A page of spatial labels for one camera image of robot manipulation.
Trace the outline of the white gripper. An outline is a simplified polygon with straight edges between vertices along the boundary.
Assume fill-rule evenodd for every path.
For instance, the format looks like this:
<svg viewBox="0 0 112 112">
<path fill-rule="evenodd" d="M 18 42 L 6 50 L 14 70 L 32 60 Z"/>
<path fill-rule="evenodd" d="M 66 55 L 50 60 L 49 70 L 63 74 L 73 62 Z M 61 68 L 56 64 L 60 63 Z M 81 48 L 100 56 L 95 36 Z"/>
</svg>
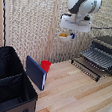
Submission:
<svg viewBox="0 0 112 112">
<path fill-rule="evenodd" d="M 60 27 L 70 29 L 70 30 L 78 30 L 79 32 L 86 32 L 88 33 L 91 30 L 91 20 L 77 20 L 74 21 L 68 15 L 62 15 Z M 71 33 L 72 39 L 74 39 L 75 34 Z"/>
</svg>

